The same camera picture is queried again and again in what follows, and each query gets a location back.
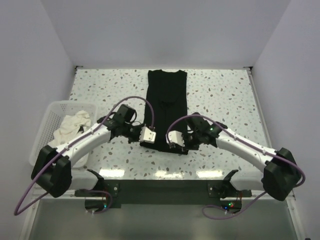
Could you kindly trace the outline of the black t shirt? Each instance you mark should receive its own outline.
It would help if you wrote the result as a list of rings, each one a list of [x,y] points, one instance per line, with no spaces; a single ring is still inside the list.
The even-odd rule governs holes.
[[[147,74],[148,88],[146,100],[154,111],[156,138],[154,143],[141,142],[140,146],[164,153],[187,155],[177,147],[170,148],[166,142],[166,132],[177,119],[187,115],[187,73],[150,70]]]

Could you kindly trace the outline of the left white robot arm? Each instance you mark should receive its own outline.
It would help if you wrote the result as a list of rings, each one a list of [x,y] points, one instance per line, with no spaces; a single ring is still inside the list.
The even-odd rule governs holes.
[[[96,147],[116,137],[125,137],[129,143],[141,142],[144,124],[133,124],[130,119],[137,112],[122,104],[110,117],[100,118],[90,129],[62,145],[43,147],[37,157],[31,179],[52,197],[58,198],[68,190],[86,190],[99,196],[104,184],[93,170],[78,170],[74,166]]]

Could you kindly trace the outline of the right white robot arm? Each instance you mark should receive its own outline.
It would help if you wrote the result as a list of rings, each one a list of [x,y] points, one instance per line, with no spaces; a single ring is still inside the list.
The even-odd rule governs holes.
[[[254,143],[205,116],[189,115],[186,123],[191,130],[183,136],[188,150],[197,150],[201,144],[211,145],[240,157],[258,170],[244,175],[235,173],[225,181],[222,189],[227,196],[253,190],[264,191],[274,199],[284,201],[294,188],[306,180],[293,154],[286,148],[276,150]]]

